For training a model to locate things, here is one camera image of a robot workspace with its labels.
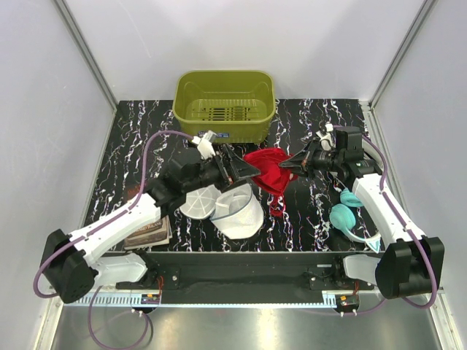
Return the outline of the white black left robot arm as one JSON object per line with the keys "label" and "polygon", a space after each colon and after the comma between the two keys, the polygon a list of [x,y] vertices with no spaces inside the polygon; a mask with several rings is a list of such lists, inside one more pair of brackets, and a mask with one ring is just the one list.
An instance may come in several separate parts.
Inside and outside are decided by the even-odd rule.
{"label": "white black left robot arm", "polygon": [[61,229],[50,233],[34,277],[34,293],[46,297],[39,291],[41,276],[64,303],[79,300],[97,284],[135,282],[143,289],[151,288],[158,272],[139,254],[110,258],[105,253],[151,221],[172,214],[186,202],[188,193],[209,186],[224,193],[258,175],[259,169],[229,147],[223,148],[222,155],[203,156],[196,148],[181,151],[119,209],[72,233],[65,234]]}

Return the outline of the red bra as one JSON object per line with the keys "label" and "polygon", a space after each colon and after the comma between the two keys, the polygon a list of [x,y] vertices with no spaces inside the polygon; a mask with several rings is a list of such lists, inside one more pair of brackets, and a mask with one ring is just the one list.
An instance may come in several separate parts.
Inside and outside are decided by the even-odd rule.
{"label": "red bra", "polygon": [[272,195],[269,213],[274,217],[283,216],[286,205],[285,203],[280,205],[279,201],[284,200],[287,186],[298,178],[290,170],[279,166],[289,158],[290,156],[283,149],[276,147],[259,149],[243,157],[246,163],[260,171],[260,174],[254,176],[252,180],[259,188]]}

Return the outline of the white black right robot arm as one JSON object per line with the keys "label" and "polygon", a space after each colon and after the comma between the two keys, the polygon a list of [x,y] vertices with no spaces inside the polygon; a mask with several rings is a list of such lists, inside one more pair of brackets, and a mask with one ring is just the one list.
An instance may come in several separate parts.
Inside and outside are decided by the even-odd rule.
{"label": "white black right robot arm", "polygon": [[347,289],[357,279],[377,286],[386,299],[430,294],[430,307],[439,290],[444,261],[444,245],[438,237],[428,237],[409,218],[390,188],[388,165],[381,151],[358,127],[329,125],[335,143],[326,146],[322,136],[314,137],[301,151],[280,167],[293,174],[311,177],[317,171],[337,175],[343,185],[363,204],[385,251],[379,258],[365,254],[348,255],[331,271],[333,284]]}

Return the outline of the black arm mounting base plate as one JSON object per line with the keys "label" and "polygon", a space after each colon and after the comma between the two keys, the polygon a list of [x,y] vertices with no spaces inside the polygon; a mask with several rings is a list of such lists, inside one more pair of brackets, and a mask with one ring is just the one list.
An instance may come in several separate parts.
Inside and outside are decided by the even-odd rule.
{"label": "black arm mounting base plate", "polygon": [[162,304],[194,308],[334,308],[336,295],[375,291],[344,275],[345,252],[150,252],[147,275],[118,289],[162,289]]}

